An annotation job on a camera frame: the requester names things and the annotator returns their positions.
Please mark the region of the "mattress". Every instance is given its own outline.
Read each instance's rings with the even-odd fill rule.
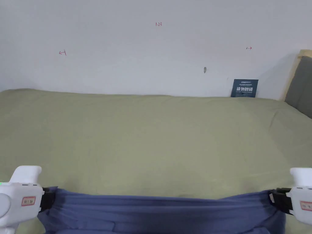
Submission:
[[[2,181],[39,165],[41,186],[217,199],[291,187],[312,167],[312,119],[258,98],[0,93]],[[287,233],[312,227],[287,216]],[[38,220],[17,233],[43,233]]]

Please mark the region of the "blue cloth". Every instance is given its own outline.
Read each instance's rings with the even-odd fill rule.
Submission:
[[[50,210],[38,214],[47,234],[284,234],[285,214],[267,191],[219,200],[94,196],[57,187]]]

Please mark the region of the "dark blue sign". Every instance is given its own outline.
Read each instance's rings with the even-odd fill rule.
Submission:
[[[255,97],[258,80],[238,80],[235,79],[231,97]]]

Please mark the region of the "white wall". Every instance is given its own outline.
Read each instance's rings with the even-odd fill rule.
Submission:
[[[311,0],[1,0],[0,90],[229,96],[234,79],[259,79],[257,97],[279,99],[295,54],[312,48],[311,10]]]

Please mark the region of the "black clip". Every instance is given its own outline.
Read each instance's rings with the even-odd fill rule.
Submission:
[[[42,188],[44,190],[44,194],[42,195],[41,198],[41,203],[40,203],[40,207],[41,207],[41,211],[45,211],[48,209],[51,209],[54,201],[55,201],[55,191],[50,191],[49,188]]]
[[[293,210],[291,198],[286,196],[290,190],[291,188],[277,188],[268,193],[271,205],[286,214],[291,214],[289,211]]]

